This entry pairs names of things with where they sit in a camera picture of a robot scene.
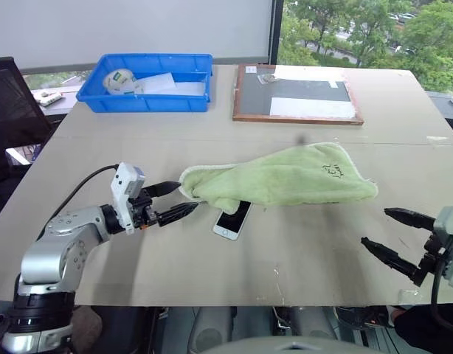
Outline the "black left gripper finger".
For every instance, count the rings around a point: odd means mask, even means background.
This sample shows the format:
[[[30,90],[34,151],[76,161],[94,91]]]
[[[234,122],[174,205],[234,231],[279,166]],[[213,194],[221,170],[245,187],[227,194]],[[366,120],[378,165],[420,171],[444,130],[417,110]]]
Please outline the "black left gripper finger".
[[[196,202],[185,202],[171,207],[169,210],[158,214],[158,225],[166,226],[188,216],[196,207]]]
[[[178,181],[163,181],[149,186],[150,197],[162,197],[178,189],[181,184]]]

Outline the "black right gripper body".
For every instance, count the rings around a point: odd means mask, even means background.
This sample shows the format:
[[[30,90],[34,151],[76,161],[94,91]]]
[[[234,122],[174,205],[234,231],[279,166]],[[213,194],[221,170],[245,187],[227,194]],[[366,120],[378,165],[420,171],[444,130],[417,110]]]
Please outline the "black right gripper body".
[[[436,275],[437,263],[445,259],[446,244],[440,236],[433,231],[424,244],[425,253],[418,264],[418,270],[414,274],[414,284],[421,286],[427,274]]]

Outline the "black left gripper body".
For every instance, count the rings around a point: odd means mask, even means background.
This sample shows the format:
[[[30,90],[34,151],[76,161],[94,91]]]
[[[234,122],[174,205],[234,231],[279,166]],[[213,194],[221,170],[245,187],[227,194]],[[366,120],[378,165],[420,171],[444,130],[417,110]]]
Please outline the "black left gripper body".
[[[136,229],[144,229],[158,223],[159,215],[152,209],[152,198],[157,196],[157,187],[149,186],[143,187],[137,197],[129,199],[131,217]]]

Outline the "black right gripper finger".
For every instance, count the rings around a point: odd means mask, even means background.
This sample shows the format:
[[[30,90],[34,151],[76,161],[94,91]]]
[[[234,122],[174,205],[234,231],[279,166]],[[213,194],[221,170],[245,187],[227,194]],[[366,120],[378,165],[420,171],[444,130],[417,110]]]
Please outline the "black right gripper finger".
[[[392,207],[385,208],[384,214],[404,225],[411,226],[416,229],[425,229],[427,231],[434,230],[435,219],[416,211],[405,208]]]
[[[419,267],[401,258],[396,251],[372,241],[368,237],[363,237],[361,244],[383,264],[408,277],[414,285],[421,286],[424,275]]]

